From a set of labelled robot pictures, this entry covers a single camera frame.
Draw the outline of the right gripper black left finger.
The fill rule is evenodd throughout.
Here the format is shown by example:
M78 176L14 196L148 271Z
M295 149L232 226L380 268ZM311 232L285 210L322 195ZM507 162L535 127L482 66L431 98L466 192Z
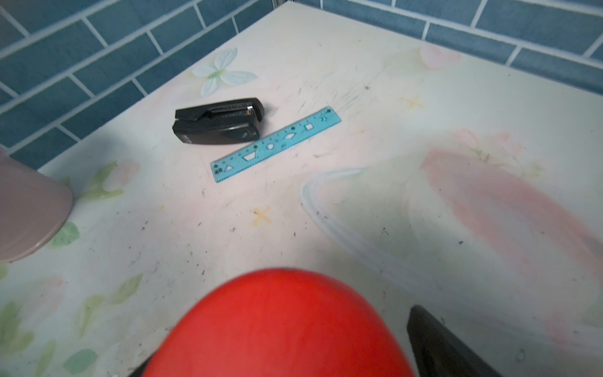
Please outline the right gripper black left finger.
M153 358L153 356L151 355L142 364L140 364L138 367L136 367L136 369L133 370L130 373L130 375L128 375L128 377L143 377L144 371L147 368L147 366L150 363L150 361L152 360L152 358Z

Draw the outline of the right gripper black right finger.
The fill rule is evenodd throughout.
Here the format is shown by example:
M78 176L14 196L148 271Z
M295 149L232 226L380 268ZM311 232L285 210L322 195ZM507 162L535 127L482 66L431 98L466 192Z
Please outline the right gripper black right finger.
M411 308L407 332L421 377L500 377L499 372L422 306Z

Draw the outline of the red jar lid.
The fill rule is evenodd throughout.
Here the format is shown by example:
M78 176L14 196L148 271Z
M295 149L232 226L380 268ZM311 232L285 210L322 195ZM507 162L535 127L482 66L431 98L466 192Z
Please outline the red jar lid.
M350 286L305 270L237 277L196 303L147 376L410 376L402 348Z

